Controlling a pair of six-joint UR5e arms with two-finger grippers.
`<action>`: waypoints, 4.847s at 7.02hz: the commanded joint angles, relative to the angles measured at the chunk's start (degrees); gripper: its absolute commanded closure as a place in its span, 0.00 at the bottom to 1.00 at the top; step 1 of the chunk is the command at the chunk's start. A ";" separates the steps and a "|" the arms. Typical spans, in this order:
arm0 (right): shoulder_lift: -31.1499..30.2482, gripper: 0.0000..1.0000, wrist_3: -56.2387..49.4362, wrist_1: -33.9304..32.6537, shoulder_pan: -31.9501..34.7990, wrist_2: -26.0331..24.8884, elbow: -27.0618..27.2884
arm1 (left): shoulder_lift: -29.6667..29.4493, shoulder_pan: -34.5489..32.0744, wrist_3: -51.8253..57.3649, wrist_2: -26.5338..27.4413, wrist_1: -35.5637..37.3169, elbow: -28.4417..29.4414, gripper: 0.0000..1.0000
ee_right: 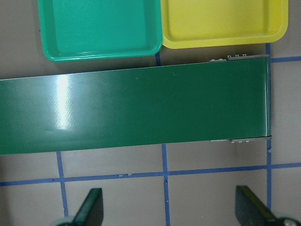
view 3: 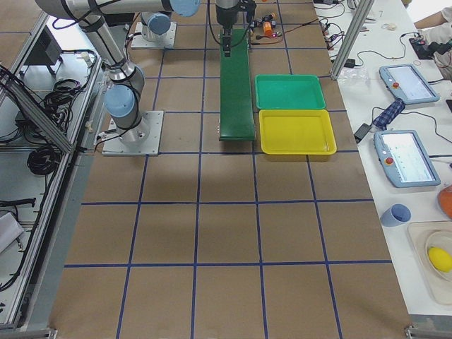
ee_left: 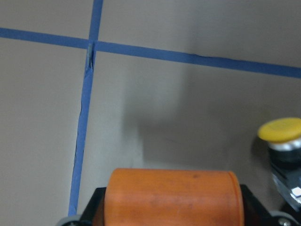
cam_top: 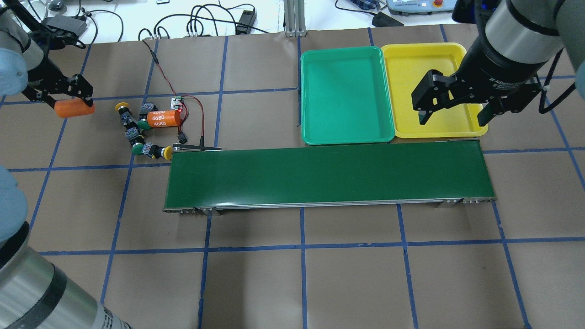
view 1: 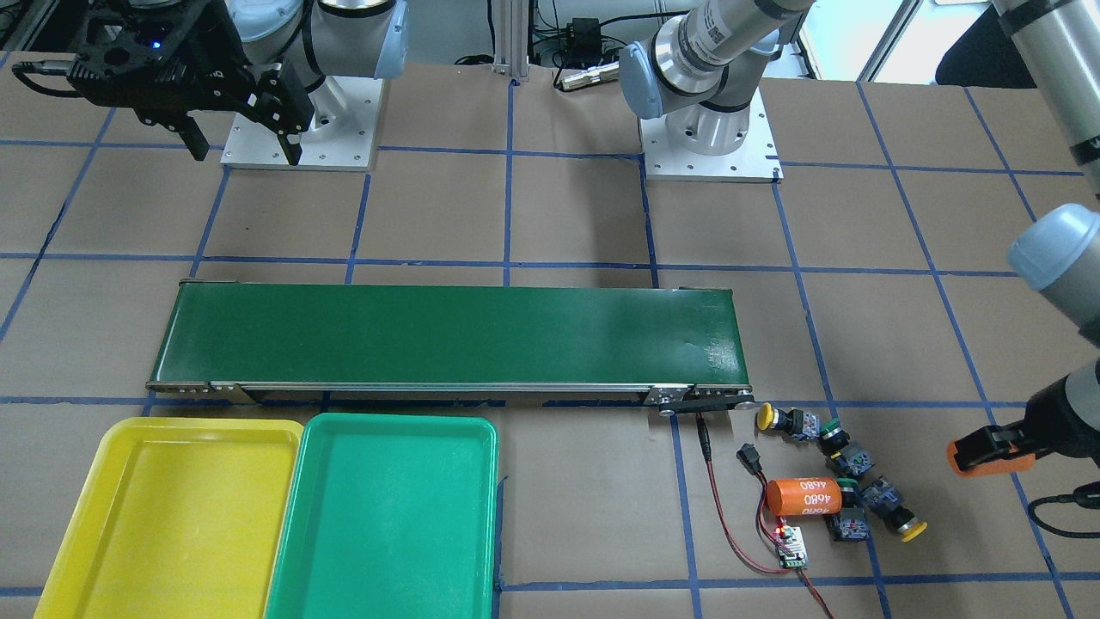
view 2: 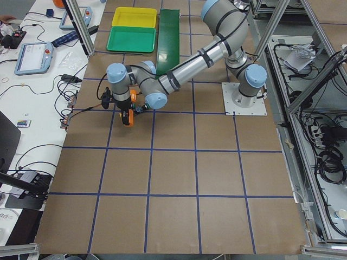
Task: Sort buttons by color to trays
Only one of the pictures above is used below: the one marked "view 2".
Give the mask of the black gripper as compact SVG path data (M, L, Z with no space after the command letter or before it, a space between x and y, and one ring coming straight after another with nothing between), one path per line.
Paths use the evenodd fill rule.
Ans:
M131 106L131 96L130 93L116 94L113 93L113 98L115 99L115 104L121 111L121 119L123 125L128 125L128 110Z

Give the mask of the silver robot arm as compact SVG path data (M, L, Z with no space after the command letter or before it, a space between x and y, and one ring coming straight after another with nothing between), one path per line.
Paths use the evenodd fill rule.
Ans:
M152 61L128 66L110 64L106 70L110 86L100 97L101 105L107 109L110 103L115 103L121 110L123 125L132 126L134 114L163 108L170 93L224 59L240 83L232 101L239 107L251 107L267 80L267 72L261 65L249 61L242 48L248 31L247 15L236 2L206 1L201 19L213 36L211 43L157 79Z

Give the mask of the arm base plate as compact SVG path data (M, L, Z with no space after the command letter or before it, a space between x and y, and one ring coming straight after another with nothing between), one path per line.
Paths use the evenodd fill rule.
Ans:
M261 91L254 97L246 97L239 92L239 83L222 82L222 93L226 115L267 116L264 99L258 99Z

